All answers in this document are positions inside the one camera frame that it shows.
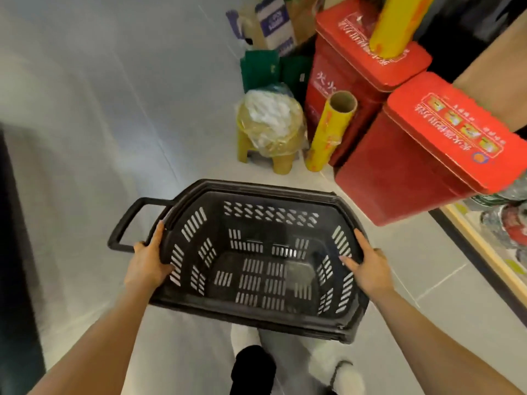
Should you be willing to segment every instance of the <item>plastic bag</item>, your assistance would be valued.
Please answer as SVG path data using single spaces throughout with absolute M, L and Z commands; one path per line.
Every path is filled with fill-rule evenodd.
M 304 146 L 304 112 L 284 84 L 248 91 L 238 106 L 237 124 L 265 157 L 291 155 Z

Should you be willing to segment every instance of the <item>left hand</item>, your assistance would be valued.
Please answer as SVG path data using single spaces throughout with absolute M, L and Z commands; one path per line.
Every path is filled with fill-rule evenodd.
M 130 260 L 127 275 L 124 278 L 124 285 L 127 288 L 140 286 L 153 292 L 174 270 L 173 265 L 162 264 L 159 259 L 159 244 L 163 237 L 163 230 L 163 221 L 159 221 L 148 246 L 144 246 L 143 242 L 134 244 L 135 255 Z

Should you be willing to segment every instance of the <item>wooden shelf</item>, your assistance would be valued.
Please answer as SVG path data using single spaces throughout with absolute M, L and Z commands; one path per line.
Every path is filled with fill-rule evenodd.
M 463 202 L 443 206 L 441 211 L 527 307 L 527 269 L 517 261 L 516 250 L 505 248 L 480 223 L 481 212 L 471 211 Z

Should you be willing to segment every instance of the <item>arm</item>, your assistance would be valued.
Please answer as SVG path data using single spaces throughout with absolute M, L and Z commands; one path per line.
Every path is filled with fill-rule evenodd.
M 386 257 L 359 230 L 364 262 L 341 259 L 383 316 L 421 388 L 436 394 L 522 394 L 491 366 L 438 329 L 393 287 Z
M 159 222 L 148 247 L 134 245 L 135 255 L 115 306 L 92 325 L 70 351 L 37 383 L 30 395 L 119 395 L 139 325 L 154 290 L 172 272 L 162 265 Z

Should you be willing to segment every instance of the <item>hand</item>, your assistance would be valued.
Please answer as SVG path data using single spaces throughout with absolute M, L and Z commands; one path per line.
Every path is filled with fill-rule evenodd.
M 135 255 L 130 260 L 127 275 L 124 278 L 124 285 L 127 288 L 140 286 L 153 292 L 174 270 L 173 265 L 163 265 L 159 259 L 159 244 L 163 230 L 164 224 L 159 221 L 148 246 L 144 246 L 142 242 L 134 244 Z
M 340 260 L 353 272 L 359 287 L 375 303 L 382 294 L 395 291 L 392 272 L 381 249 L 373 249 L 360 230 L 355 229 L 354 233 L 364 252 L 364 261 L 358 264 L 347 256 L 341 256 Z

